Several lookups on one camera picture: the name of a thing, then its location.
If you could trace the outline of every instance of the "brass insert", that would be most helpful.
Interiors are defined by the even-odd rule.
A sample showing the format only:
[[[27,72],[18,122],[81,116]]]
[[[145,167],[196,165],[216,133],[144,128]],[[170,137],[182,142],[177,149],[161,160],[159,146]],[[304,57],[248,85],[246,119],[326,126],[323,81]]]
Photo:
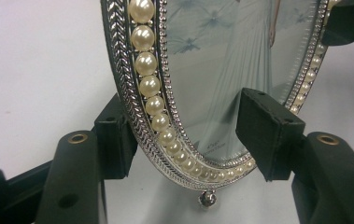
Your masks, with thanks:
[[[317,136],[317,139],[326,145],[331,145],[331,146],[337,146],[339,145],[339,140],[334,138],[333,136],[330,136],[328,134],[320,134]]]
[[[68,138],[68,143],[79,144],[79,143],[86,141],[88,138],[89,138],[89,136],[87,136],[87,134],[85,134],[85,133],[77,133],[77,134],[74,134]]]

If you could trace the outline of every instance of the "ornate silver border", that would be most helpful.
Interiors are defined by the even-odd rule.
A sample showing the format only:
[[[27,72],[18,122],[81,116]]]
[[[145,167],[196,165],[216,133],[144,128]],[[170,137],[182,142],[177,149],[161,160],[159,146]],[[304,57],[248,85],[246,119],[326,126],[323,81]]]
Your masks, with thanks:
[[[127,1],[123,0],[102,0],[102,10],[103,19],[106,33],[106,45],[108,49],[109,60],[112,66],[112,71],[117,84],[118,93],[120,95],[120,100],[124,105],[124,111],[129,118],[129,122],[135,133],[135,137],[139,145],[144,150],[145,154],[148,156],[149,160],[155,165],[155,167],[169,179],[178,183],[179,185],[188,189],[198,189],[198,190],[208,190],[208,189],[218,189],[233,183],[234,181],[247,175],[251,168],[246,170],[243,174],[238,175],[233,179],[228,179],[223,182],[208,182],[201,181],[197,178],[193,178],[189,175],[185,175],[180,168],[172,161],[170,157],[165,155],[164,148],[160,146],[156,139],[156,133],[151,130],[148,115],[144,109],[144,99],[138,92],[137,78],[134,67],[134,53],[131,48],[129,34],[130,34],[130,23],[128,20],[127,13]],[[171,89],[170,76],[168,73],[168,61],[166,53],[166,0],[155,0],[155,5],[157,8],[153,29],[158,36],[157,46],[155,48],[155,54],[159,60],[159,72],[161,73],[162,82],[162,95],[165,99],[165,107],[167,113],[170,116],[172,127],[177,128],[178,134],[177,138],[182,140],[184,147],[186,147],[191,156],[196,160],[202,162],[203,164],[213,168],[213,169],[227,169],[233,168],[236,165],[244,164],[246,161],[251,160],[249,154],[242,156],[234,161],[227,164],[218,164],[213,161],[207,161],[203,156],[197,152],[192,146],[191,141],[186,135],[182,123],[179,119],[179,115],[176,108],[176,103],[174,101],[174,96]],[[310,87],[314,81],[315,76],[307,77],[308,71],[312,69],[315,75],[318,72],[320,66],[320,61],[318,63],[318,58],[322,59],[326,51],[317,51],[317,45],[321,35],[321,27],[326,18],[326,8],[328,1],[321,1],[319,4],[319,11],[316,17],[315,29],[310,37],[308,51],[304,58],[304,64],[302,70],[295,81],[293,89],[290,93],[290,97],[286,102],[286,107],[292,112],[297,113],[303,104],[303,101],[308,94],[306,83],[309,83]]]

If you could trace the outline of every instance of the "pearl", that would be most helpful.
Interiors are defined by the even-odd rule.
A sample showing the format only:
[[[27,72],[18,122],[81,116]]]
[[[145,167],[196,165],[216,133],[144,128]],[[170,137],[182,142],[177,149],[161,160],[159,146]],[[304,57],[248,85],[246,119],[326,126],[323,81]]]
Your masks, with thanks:
[[[223,171],[219,172],[218,181],[223,181],[224,179],[226,179],[226,174]]]
[[[147,113],[151,116],[160,114],[164,110],[164,100],[160,96],[150,97],[145,105]]]
[[[170,119],[166,114],[156,115],[151,122],[152,129],[156,132],[162,132],[165,129],[167,129],[169,123],[170,123]]]
[[[227,179],[234,179],[234,171],[233,170],[228,170],[226,173],[226,178]]]
[[[151,0],[131,0],[128,12],[136,22],[146,23],[153,17],[154,5]]]
[[[172,128],[166,129],[164,132],[159,134],[159,143],[162,146],[167,146],[168,144],[172,143],[176,138],[177,134]]]
[[[244,165],[238,166],[237,168],[235,168],[235,173],[238,175],[243,174],[245,171],[246,171],[246,169],[244,168]]]
[[[313,59],[311,60],[311,67],[318,68],[321,65],[321,59],[318,55],[314,55]]]
[[[144,77],[139,83],[139,91],[146,97],[156,95],[160,90],[160,81],[155,76]]]
[[[218,173],[216,171],[209,172],[209,181],[216,181],[218,179]]]
[[[254,160],[248,161],[247,163],[244,164],[244,166],[246,167],[247,170],[252,169],[254,165],[255,165]]]
[[[135,69],[139,75],[145,77],[152,75],[157,67],[156,57],[152,53],[143,52],[135,60]]]
[[[182,163],[182,170],[185,172],[190,172],[194,168],[194,160],[192,159],[187,159]]]
[[[316,54],[320,55],[320,54],[323,54],[325,53],[326,51],[326,47],[321,45],[321,44],[318,44],[317,47],[316,47]]]
[[[292,112],[294,115],[297,115],[299,113],[299,106],[298,105],[291,106],[290,112]]]
[[[182,164],[188,158],[188,153],[186,151],[180,150],[174,155],[174,162],[176,164]]]
[[[304,83],[302,84],[301,91],[308,92],[308,91],[310,91],[310,88],[311,88],[310,83],[304,82]]]
[[[165,152],[170,156],[174,156],[181,149],[182,145],[178,141],[173,141],[165,147]]]
[[[304,94],[300,93],[296,96],[295,102],[301,104],[304,101],[304,99],[305,99]]]
[[[192,176],[199,176],[202,172],[202,166],[197,164],[194,166],[194,168],[191,170],[191,175]]]
[[[312,81],[312,80],[316,79],[316,73],[313,71],[313,69],[308,70],[304,79],[307,81]]]
[[[207,180],[209,178],[208,168],[202,167],[202,172],[199,175],[200,180]]]
[[[137,26],[131,34],[131,42],[137,50],[149,50],[154,44],[154,33],[146,25]]]

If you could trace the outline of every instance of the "white background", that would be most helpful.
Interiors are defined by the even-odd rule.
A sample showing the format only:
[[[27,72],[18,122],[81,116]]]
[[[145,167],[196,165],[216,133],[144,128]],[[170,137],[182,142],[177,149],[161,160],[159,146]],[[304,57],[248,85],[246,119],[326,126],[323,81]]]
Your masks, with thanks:
[[[52,159],[58,140],[89,130],[116,92],[99,1],[0,0],[0,169],[7,178]],[[300,113],[306,133],[354,148],[354,44],[330,48]],[[106,182],[109,223],[297,223],[290,182],[254,171],[218,192],[209,211],[198,192],[163,177],[138,150],[130,176]]]

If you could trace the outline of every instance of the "silver mirror frame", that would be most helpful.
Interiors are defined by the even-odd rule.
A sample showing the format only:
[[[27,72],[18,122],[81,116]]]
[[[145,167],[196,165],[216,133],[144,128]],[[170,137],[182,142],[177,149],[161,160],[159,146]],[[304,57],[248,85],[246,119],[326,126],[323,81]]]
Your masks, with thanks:
[[[248,153],[218,164],[207,161],[194,148],[184,131],[172,93],[172,75],[167,61],[166,1],[141,1],[152,4],[149,7],[153,7],[154,12],[149,20],[136,22],[137,17],[133,18],[127,10],[130,0],[101,0],[109,60],[125,115],[138,144],[153,165],[180,186],[209,190],[229,185],[249,174],[256,167],[255,160]],[[314,28],[307,37],[309,45],[304,61],[285,103],[294,114],[302,108],[319,71],[327,50],[320,39],[329,12],[337,2],[319,0]],[[132,35],[137,26],[152,31],[154,41],[149,41],[152,44],[149,48],[141,48],[134,42]],[[149,57],[153,62],[153,56],[156,65],[150,68],[152,73],[148,75],[137,68],[140,58]]]

